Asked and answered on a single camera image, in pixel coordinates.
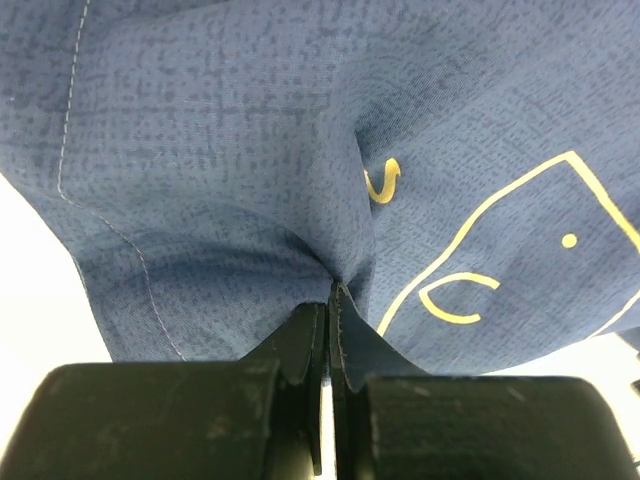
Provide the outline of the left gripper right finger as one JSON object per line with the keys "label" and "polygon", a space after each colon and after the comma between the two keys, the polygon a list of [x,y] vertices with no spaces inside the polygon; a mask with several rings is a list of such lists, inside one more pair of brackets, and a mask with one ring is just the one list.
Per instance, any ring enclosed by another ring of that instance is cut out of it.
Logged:
{"label": "left gripper right finger", "polygon": [[436,376],[332,286],[327,346],[341,479],[634,479],[611,409],[588,382]]}

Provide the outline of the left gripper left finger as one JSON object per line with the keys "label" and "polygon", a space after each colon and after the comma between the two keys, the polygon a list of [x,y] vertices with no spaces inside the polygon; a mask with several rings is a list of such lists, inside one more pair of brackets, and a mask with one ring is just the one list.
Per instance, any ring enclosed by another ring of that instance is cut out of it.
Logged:
{"label": "left gripper left finger", "polygon": [[326,309],[302,304],[226,362],[70,364],[36,389],[5,479],[311,479]]}

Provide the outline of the blue cloth placemat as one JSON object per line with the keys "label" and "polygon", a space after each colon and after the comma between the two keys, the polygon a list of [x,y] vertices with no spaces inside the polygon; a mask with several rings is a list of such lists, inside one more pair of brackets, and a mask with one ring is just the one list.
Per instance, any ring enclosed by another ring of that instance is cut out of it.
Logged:
{"label": "blue cloth placemat", "polygon": [[5,1],[1,171],[116,361],[344,283],[435,374],[639,324],[635,1]]}

